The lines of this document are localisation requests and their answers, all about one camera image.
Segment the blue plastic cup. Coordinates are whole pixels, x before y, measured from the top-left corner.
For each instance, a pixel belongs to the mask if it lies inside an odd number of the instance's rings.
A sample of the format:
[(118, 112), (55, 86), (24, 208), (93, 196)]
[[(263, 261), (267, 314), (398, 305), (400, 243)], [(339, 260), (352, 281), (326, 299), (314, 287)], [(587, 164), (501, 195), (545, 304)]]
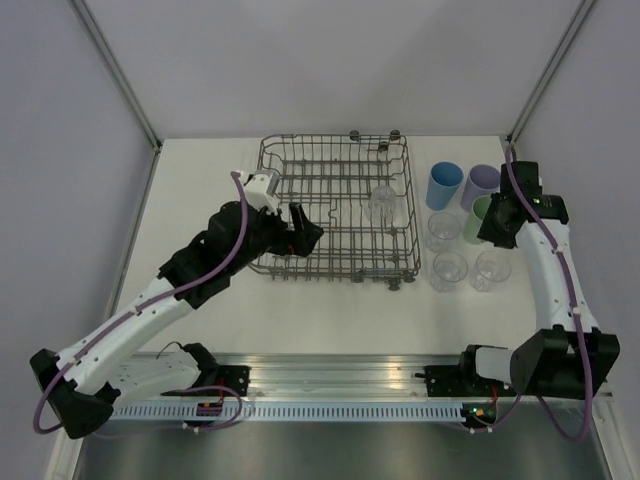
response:
[(457, 192), (464, 173), (455, 163), (443, 161), (430, 170), (426, 205), (434, 211), (444, 210)]

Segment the clear glass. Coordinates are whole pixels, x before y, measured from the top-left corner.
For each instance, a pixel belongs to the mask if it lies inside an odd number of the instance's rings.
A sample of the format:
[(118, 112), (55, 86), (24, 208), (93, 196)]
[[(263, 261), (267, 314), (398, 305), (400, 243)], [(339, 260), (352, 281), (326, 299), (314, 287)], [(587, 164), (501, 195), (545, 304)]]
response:
[(379, 185), (371, 191), (368, 202), (372, 223), (386, 223), (394, 219), (397, 194), (389, 185)]
[(469, 284), (477, 292), (489, 293), (502, 287), (511, 273), (512, 266), (506, 253), (497, 249), (485, 250), (472, 266)]
[(427, 222), (427, 249), (433, 253), (446, 251), (461, 230), (461, 223), (453, 214), (444, 211), (432, 214)]
[(429, 281), (435, 291), (448, 293), (454, 291), (467, 274), (466, 259), (458, 253), (446, 251), (434, 257)]

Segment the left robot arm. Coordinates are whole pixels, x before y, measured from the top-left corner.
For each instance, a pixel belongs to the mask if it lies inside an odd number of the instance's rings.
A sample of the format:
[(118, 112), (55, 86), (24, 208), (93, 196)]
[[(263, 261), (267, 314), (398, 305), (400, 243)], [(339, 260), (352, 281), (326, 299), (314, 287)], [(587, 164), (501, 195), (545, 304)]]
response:
[(195, 312), (230, 287), (231, 279), (260, 256), (309, 256), (324, 234), (298, 203), (290, 218), (279, 209), (245, 201), (224, 204), (205, 230), (175, 252), (134, 301), (74, 345), (54, 352), (41, 349), (30, 366), (42, 390), (33, 428), (44, 407), (58, 419), (56, 428), (80, 439), (99, 430), (113, 413), (158, 395), (206, 396), (227, 392), (220, 365), (200, 343), (188, 343), (164, 359), (125, 369), (126, 357), (148, 340)]

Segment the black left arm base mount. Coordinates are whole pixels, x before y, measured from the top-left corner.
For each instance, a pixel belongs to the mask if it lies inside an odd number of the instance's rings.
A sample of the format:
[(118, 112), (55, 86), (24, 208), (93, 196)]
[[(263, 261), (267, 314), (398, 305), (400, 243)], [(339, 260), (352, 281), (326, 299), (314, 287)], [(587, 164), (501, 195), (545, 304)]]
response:
[(194, 387), (225, 386), (241, 397), (247, 395), (250, 384), (250, 367), (246, 365), (217, 365), (206, 369), (194, 383)]

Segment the purple plastic cup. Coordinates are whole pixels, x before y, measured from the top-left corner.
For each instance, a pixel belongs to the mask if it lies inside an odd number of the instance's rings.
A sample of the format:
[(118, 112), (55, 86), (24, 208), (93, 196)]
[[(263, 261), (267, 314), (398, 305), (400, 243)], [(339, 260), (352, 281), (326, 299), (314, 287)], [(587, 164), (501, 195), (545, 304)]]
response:
[(496, 191), (500, 180), (501, 173), (497, 168), (486, 164), (473, 166), (468, 173), (461, 198), (463, 210), (469, 212), (478, 197)]

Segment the green plastic cup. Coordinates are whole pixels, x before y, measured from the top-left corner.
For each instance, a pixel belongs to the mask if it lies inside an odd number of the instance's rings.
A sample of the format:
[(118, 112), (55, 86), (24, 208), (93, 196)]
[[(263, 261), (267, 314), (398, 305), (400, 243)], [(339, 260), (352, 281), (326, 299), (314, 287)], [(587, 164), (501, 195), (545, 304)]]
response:
[(490, 195), (479, 196), (473, 201), (463, 228), (463, 238), (468, 244), (479, 245), (482, 243), (482, 240), (478, 237), (478, 233), (490, 204)]

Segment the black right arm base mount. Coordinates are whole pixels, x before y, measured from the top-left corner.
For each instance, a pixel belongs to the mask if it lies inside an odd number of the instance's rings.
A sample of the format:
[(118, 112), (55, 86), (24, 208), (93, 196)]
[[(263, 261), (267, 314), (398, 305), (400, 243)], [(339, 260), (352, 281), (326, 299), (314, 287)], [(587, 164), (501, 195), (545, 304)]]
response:
[(476, 350), (475, 345), (468, 347), (454, 364), (425, 365), (413, 377), (425, 384), (430, 398), (515, 397), (516, 392), (510, 385), (478, 374)]

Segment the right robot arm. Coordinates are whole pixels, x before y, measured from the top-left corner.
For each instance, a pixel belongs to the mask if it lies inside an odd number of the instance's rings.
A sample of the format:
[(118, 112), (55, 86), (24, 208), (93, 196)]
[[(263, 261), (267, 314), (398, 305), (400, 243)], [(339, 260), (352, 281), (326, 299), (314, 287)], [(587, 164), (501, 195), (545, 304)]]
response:
[(500, 381), (520, 395), (587, 400), (605, 381), (620, 343), (616, 335), (601, 331), (590, 312), (569, 232), (564, 200), (543, 193), (537, 163), (506, 161), (478, 237), (523, 254), (537, 330), (515, 350), (468, 346), (456, 371), (463, 392), (478, 395)]

